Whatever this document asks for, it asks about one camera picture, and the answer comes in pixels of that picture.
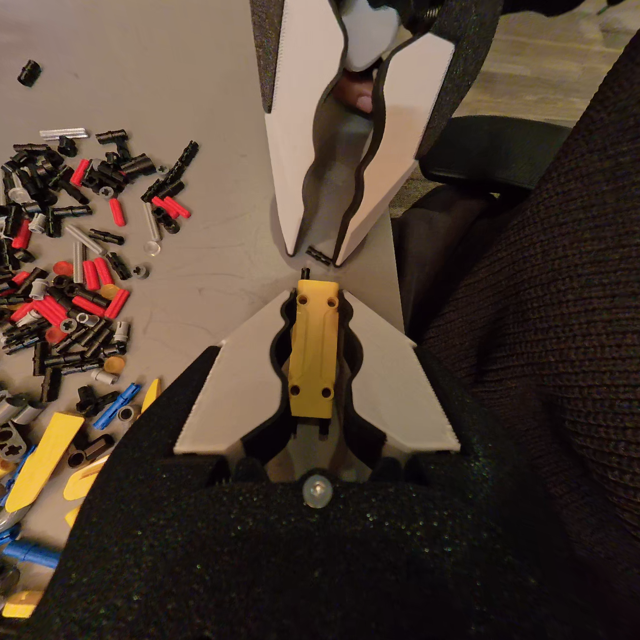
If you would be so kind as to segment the pile of black red pins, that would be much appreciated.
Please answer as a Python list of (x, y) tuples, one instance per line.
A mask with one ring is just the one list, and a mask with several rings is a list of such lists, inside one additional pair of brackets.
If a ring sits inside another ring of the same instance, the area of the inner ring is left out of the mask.
[(100, 132), (108, 149), (97, 158), (77, 156), (85, 129), (43, 131), (42, 142), (16, 143), (1, 163), (1, 356), (32, 352), (40, 402), (57, 400), (61, 382), (91, 374), (113, 385), (124, 370), (131, 327), (120, 320), (130, 280), (149, 276), (130, 264), (122, 248), (126, 189), (154, 177), (140, 199), (156, 257), (164, 236), (176, 235), (191, 212), (177, 197), (200, 146), (189, 141), (177, 160), (156, 164), (133, 156), (124, 129)]

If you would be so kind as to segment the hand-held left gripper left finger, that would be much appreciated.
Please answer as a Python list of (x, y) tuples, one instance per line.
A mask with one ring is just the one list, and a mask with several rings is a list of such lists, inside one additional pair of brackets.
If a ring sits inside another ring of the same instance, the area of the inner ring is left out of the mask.
[(214, 348), (214, 362), (173, 446), (175, 455), (268, 463), (288, 443), (292, 418), (276, 343), (288, 335), (285, 290)]

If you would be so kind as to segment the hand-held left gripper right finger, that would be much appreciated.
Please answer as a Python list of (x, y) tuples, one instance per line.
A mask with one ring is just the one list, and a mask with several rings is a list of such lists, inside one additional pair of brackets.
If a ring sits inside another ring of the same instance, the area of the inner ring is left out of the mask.
[(362, 463), (460, 452), (460, 442), (415, 352), (417, 345), (352, 293), (341, 292), (346, 366), (342, 432)]

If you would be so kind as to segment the person's dark trousers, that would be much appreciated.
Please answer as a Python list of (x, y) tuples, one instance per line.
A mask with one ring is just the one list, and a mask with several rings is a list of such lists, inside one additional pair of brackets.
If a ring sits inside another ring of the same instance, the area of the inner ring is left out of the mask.
[(490, 192), (459, 186), (432, 188), (392, 220), (404, 332), (421, 341), (428, 315), (435, 310), (430, 290), (473, 222), (497, 199)]

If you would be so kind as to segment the person's right hand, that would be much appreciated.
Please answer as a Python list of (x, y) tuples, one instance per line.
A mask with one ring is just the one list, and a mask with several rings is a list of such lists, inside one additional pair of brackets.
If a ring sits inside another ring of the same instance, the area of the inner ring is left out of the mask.
[(374, 73), (370, 69), (359, 72), (344, 70), (332, 89), (332, 96), (345, 107), (370, 116), (373, 84)]

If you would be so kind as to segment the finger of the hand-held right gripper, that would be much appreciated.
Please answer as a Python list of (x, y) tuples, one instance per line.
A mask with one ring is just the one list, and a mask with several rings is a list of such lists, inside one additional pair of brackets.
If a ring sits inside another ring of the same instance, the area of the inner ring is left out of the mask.
[(355, 174), (355, 193), (344, 213), (332, 258), (341, 267), (364, 240), (406, 178), (452, 62), (455, 44), (434, 34), (398, 46), (374, 85), (374, 127)]
[(334, 1), (284, 2), (265, 121), (276, 210), (289, 256), (296, 252), (305, 213), (303, 188), (316, 158), (316, 112), (341, 70), (345, 44)]

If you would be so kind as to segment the yellow wing piece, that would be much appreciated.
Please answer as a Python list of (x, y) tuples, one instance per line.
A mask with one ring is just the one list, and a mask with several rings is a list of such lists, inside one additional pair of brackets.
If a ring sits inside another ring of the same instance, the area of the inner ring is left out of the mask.
[(85, 498), (109, 457), (106, 455), (73, 473), (64, 487), (63, 498), (67, 501)]

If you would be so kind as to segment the yellow panel brick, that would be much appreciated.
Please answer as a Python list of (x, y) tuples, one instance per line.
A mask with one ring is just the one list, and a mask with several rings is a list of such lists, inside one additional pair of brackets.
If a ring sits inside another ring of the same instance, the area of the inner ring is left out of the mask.
[(301, 278), (291, 331), (287, 381), (291, 413), (327, 422), (333, 414), (339, 332), (339, 285)]

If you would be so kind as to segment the black office chair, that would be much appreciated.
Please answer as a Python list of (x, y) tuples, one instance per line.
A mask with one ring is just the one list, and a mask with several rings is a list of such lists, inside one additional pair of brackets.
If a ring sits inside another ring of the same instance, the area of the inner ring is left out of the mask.
[(572, 127), (508, 116), (452, 118), (420, 159), (427, 180), (497, 193), (532, 191)]

